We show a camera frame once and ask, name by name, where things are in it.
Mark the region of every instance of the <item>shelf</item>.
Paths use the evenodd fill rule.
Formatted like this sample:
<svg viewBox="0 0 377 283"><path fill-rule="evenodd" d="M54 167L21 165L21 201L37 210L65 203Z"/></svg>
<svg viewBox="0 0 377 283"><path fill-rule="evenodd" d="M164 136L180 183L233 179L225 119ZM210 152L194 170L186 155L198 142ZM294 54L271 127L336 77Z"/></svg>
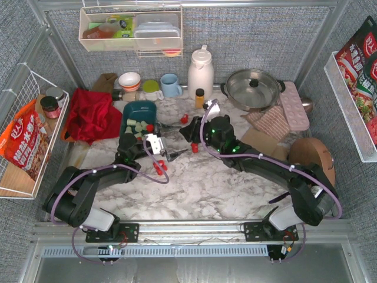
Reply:
<svg viewBox="0 0 377 283"><path fill-rule="evenodd" d="M364 163L377 162L377 149L343 79L335 59L336 54L337 52L331 54L329 61L324 67L325 73L330 81L339 107L342 110L361 161Z"/></svg>
<svg viewBox="0 0 377 283"><path fill-rule="evenodd" d="M13 120L14 115L21 109L21 107L23 107L24 105L26 105L26 103L30 102L33 99L37 100L37 103L35 104L35 111L37 113L43 114L43 110L40 106L39 101L43 98L44 95L41 94L37 81L40 79L44 80L51 86L56 87L55 84L46 80L44 77L29 70L29 75L23 83L21 90L17 94L14 105L12 106L11 111L8 113L5 119L4 125L2 126L2 132ZM46 118L47 123L54 132L47 148L47 154L44 156L41 168L39 169L36 181L32 180L30 176L21 168L18 168L17 166L13 165L12 163L5 160L2 156L0 156L0 198L35 199L35 197L37 196L46 170L46 166L48 164L48 156L51 155L51 152L54 148L59 129L64 119L65 112L68 108L70 96L66 91L64 92L64 95L64 103L59 118L54 120Z"/></svg>
<svg viewBox="0 0 377 283"><path fill-rule="evenodd" d="M168 11L156 11L161 6L137 5L129 11L129 6L97 6L86 7L80 10L80 30L78 40L87 51L126 51L133 50L139 56L165 56L163 50L183 49L183 22L182 7L177 5L176 8L169 8ZM87 39L83 38L83 33L89 29L92 22L105 22L109 16L131 16L136 17L138 14L176 14L178 16L178 26L180 29L179 37L160 37L160 38L103 38L103 39Z"/></svg>

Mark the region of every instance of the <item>stainless steel pot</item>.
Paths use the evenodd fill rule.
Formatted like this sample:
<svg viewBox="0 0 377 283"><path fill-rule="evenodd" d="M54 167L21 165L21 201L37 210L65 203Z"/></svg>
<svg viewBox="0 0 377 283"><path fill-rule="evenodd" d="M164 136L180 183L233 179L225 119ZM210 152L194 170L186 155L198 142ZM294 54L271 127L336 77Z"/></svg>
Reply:
<svg viewBox="0 0 377 283"><path fill-rule="evenodd" d="M249 112L267 110L285 91L284 82L257 69L236 71L220 87L234 106Z"/></svg>

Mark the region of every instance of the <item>red cloth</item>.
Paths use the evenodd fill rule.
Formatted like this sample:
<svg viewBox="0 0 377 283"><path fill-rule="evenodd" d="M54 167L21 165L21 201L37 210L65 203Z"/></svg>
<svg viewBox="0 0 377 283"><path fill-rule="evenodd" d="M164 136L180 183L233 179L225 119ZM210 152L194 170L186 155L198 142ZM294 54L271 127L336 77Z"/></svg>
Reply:
<svg viewBox="0 0 377 283"><path fill-rule="evenodd" d="M71 137L88 144L118 137L122 113L112 102L110 93L76 89L66 123Z"/></svg>

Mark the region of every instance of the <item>white thermos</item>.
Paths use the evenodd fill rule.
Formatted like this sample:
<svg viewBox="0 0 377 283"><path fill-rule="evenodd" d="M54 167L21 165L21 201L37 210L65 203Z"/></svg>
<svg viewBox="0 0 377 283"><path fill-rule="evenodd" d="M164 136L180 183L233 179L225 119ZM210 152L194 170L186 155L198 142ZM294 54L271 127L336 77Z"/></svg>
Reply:
<svg viewBox="0 0 377 283"><path fill-rule="evenodd" d="M212 95L214 71L212 66L212 55L207 50L207 45L195 50L191 56L191 65L188 68L188 94L195 99L198 88L204 90L204 100Z"/></svg>

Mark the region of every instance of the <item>gray floor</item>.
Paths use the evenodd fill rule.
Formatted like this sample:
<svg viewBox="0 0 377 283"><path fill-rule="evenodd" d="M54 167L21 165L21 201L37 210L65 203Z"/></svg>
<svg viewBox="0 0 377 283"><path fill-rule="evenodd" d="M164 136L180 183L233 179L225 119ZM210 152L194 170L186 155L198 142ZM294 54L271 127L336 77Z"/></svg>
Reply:
<svg viewBox="0 0 377 283"><path fill-rule="evenodd" d="M292 262L267 258L129 258L114 266L79 264L78 259L45 258L37 283L317 283L353 282L340 245L307 245Z"/></svg>

